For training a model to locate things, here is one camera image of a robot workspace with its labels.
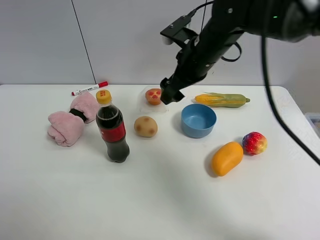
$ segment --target marker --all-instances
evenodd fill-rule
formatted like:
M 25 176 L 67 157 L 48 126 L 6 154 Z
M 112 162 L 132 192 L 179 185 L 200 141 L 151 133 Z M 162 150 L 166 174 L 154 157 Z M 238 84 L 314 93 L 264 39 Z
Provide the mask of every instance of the marker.
M 94 90 L 94 89 L 99 89 L 99 88 L 102 88 L 102 87 L 105 87 L 105 86 L 108 86 L 108 82 L 107 81 L 98 83 L 96 85 L 93 85 L 93 86 L 90 86 L 90 87 L 87 87 L 87 88 L 84 88 L 84 89 L 81 89 L 81 90 L 73 91 L 71 93 L 71 95 L 72 96 L 79 95 L 79 94 L 82 94 L 82 93 L 85 93 L 85 92 L 89 92 L 89 91 Z

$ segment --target coca-cola bottle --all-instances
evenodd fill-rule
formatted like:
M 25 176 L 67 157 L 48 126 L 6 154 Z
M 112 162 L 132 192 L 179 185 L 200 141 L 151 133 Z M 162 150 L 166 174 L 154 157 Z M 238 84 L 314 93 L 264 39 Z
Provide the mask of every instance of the coca-cola bottle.
M 126 142 L 126 129 L 121 111 L 112 104 L 108 90 L 96 93 L 96 100 L 100 109 L 96 114 L 96 123 L 102 139 L 107 146 L 107 153 L 111 161 L 123 163 L 130 153 Z

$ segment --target yellow bottle cap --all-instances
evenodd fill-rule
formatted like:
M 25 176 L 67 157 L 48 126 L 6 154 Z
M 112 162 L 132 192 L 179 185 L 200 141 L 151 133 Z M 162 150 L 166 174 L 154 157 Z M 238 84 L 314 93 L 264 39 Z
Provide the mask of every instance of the yellow bottle cap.
M 108 90 L 100 90 L 95 95 L 96 100 L 99 104 L 108 104 L 111 102 L 112 97 Z

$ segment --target toy fruit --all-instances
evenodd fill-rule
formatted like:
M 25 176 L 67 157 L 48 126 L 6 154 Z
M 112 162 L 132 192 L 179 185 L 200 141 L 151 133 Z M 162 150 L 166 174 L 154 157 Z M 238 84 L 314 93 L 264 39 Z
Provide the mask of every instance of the toy fruit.
M 152 88 L 145 93 L 145 98 L 151 105 L 159 105 L 161 103 L 161 89 Z
M 241 94 L 220 94 L 214 92 L 196 96 L 194 100 L 199 104 L 212 108 L 240 108 L 250 102 L 249 98 Z
M 151 138 L 156 135 L 158 125 L 153 118 L 149 116 L 141 116 L 135 120 L 134 130 L 139 136 Z
M 268 141 L 261 133 L 253 131 L 244 136 L 242 145 L 249 155 L 257 155 L 263 153 L 267 149 Z
M 222 177 L 237 166 L 243 156 L 242 146 L 235 141 L 229 142 L 214 154 L 211 168 L 218 176 Z

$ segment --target blue bowl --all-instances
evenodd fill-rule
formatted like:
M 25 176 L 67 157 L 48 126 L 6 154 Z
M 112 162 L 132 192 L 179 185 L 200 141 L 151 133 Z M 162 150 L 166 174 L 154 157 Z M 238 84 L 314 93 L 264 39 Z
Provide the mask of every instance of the blue bowl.
M 181 113 L 182 130 L 191 138 L 200 139 L 207 136 L 216 122 L 216 113 L 206 105 L 191 104 Z

